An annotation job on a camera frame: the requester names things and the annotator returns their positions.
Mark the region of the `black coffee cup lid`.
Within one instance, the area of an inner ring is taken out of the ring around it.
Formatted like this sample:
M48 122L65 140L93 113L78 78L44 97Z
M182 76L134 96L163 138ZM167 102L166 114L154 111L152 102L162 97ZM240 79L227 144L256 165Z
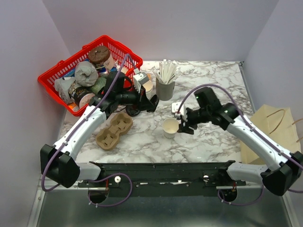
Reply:
M126 113L131 117L137 116L138 114L140 114L140 112L141 111L139 109L135 109L130 105L126 107Z

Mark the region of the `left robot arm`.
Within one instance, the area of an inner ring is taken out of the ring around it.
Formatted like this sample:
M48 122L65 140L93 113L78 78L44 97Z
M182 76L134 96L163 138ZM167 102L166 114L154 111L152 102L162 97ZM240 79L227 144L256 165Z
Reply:
M76 163L82 146L119 105L132 106L137 111L154 112L159 103L157 96L148 98L144 85L149 81L146 73L137 71L133 77L134 90L123 88L124 78L117 73L108 75L111 84L104 94L96 95L80 119L53 145L45 144L40 150L42 180L49 178L58 185L71 187L76 181L88 180L99 187L105 181L101 167L92 163Z

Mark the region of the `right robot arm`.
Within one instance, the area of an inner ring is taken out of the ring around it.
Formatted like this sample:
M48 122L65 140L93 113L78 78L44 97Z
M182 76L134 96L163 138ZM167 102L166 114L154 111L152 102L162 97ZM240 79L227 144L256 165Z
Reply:
M218 173L221 184L242 180L262 184L277 196L292 192L291 187L303 171L302 153L291 152L274 142L243 114L234 100L221 104L213 87L199 85L190 91L199 105L196 110L185 107L184 100L171 105L171 112L181 121L178 131L194 134L198 124L210 122L239 138L264 161L263 165L229 163Z

